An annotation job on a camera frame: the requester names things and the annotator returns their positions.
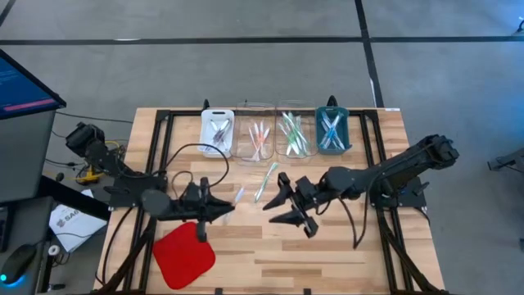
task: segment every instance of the computer screen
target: computer screen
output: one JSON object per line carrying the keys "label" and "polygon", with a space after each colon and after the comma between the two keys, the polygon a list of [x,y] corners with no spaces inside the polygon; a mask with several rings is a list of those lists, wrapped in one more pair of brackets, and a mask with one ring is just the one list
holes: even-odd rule
{"label": "computer screen", "polygon": [[64,105],[53,91],[0,51],[0,120]]}

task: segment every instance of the white box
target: white box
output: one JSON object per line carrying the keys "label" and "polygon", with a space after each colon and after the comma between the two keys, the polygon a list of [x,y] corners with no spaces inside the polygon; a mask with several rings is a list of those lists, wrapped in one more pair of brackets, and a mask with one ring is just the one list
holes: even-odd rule
{"label": "white box", "polygon": [[[91,189],[84,190],[82,194],[93,197]],[[58,205],[51,212],[51,218],[49,218],[49,227],[56,234],[56,237],[67,252],[76,250],[106,224],[107,222],[104,220],[89,216],[65,205]],[[85,238],[79,238],[70,234],[77,234]]]}
{"label": "white box", "polygon": [[[200,132],[200,143],[207,143],[213,145],[213,136],[216,131],[213,129],[210,121],[213,120],[215,124],[220,126],[226,121],[230,120],[227,132],[224,134],[224,143],[217,148],[229,158],[231,156],[231,146],[233,145],[233,129],[235,125],[235,114],[231,110],[205,110],[202,112],[202,128]],[[204,157],[217,158],[222,157],[219,152],[207,147],[198,147],[202,151]]]}

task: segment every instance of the wooden table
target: wooden table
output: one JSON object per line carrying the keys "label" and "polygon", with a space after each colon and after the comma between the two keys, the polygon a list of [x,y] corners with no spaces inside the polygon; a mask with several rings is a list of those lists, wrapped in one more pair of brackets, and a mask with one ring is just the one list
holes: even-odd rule
{"label": "wooden table", "polygon": [[[155,108],[137,110],[125,158],[126,164],[134,170],[143,171],[145,168],[156,111]],[[386,155],[392,157],[404,151],[409,144],[400,112],[378,109],[377,113]],[[389,293],[377,217],[371,207],[367,233],[357,250],[352,248],[350,224],[339,202],[334,202],[324,215],[315,216],[319,229],[317,235],[311,239],[307,239],[302,229],[295,226],[268,222],[272,216],[289,211],[289,206],[262,211],[264,204],[278,192],[276,181],[277,174],[281,171],[287,172],[294,183],[303,175],[307,175],[313,182],[318,181],[329,166],[347,166],[354,169],[368,167],[359,120],[351,117],[349,123],[353,147],[348,152],[341,156],[317,155],[307,166],[281,163],[272,174],[263,197],[257,204],[253,202],[253,194],[259,188],[269,167],[243,166],[230,159],[231,169],[228,177],[213,187],[212,193],[223,200],[232,201],[243,186],[246,194],[237,204],[228,225],[223,225],[219,219],[207,227],[209,242],[216,253],[215,265],[185,289],[171,290],[165,284],[153,257],[147,293],[214,293],[215,288],[223,288],[225,294],[303,293],[304,288],[311,288],[313,294]],[[200,128],[199,116],[176,117],[169,154],[173,154],[185,143],[198,143]],[[374,160],[379,162],[371,122],[368,122],[368,129]],[[163,134],[164,130],[163,125],[160,134]],[[160,155],[162,139],[161,135],[157,155]],[[155,170],[160,156],[156,158]],[[273,159],[278,161],[278,155],[275,154]],[[195,179],[208,176],[210,182],[213,182],[223,174],[224,168],[224,160],[204,158],[196,148],[190,147],[181,152],[168,167],[168,177],[170,179],[179,170],[190,170]],[[179,192],[187,185],[188,178],[184,177],[186,176],[180,175],[176,179],[176,189]],[[359,234],[363,225],[364,198],[346,203],[355,218]],[[119,209],[112,213],[102,253],[105,253],[109,238],[125,211],[126,209]],[[401,208],[399,213],[408,254],[431,283],[443,288],[426,219],[414,209]],[[133,210],[116,236],[109,256],[108,277],[118,269],[129,252],[135,216],[136,210]],[[155,239],[164,237],[180,224],[178,221],[159,222]],[[400,263],[392,249],[391,251],[398,286],[403,288]],[[137,259],[132,288],[138,287],[142,254]],[[98,274],[101,273],[102,260],[98,270]],[[95,283],[94,288],[100,288],[100,285]]]}

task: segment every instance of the red napkin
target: red napkin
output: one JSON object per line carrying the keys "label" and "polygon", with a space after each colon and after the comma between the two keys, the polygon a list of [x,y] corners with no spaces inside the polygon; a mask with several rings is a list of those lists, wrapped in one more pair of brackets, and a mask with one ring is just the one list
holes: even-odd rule
{"label": "red napkin", "polygon": [[187,222],[155,242],[153,254],[162,276],[172,289],[181,289],[215,264],[211,245],[197,238],[197,224]]}

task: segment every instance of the blue container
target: blue container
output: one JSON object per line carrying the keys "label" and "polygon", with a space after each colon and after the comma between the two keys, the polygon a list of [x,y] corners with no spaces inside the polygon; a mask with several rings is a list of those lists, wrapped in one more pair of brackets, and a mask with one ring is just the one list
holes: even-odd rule
{"label": "blue container", "polygon": [[[342,113],[342,118],[337,125],[337,134],[338,137],[341,139],[342,143],[344,143],[344,147],[346,147],[346,149],[335,149],[332,144],[330,144],[328,148],[320,147],[320,142],[322,142],[322,138],[326,134],[326,131],[324,131],[324,128],[322,127],[322,112],[324,111],[326,112],[327,117],[331,121],[333,121],[335,117],[337,117],[339,112]],[[319,153],[323,155],[341,155],[348,149],[350,149],[350,128],[347,124],[347,118],[349,116],[350,113],[344,107],[319,107],[315,111],[314,118],[317,128],[316,139]]]}

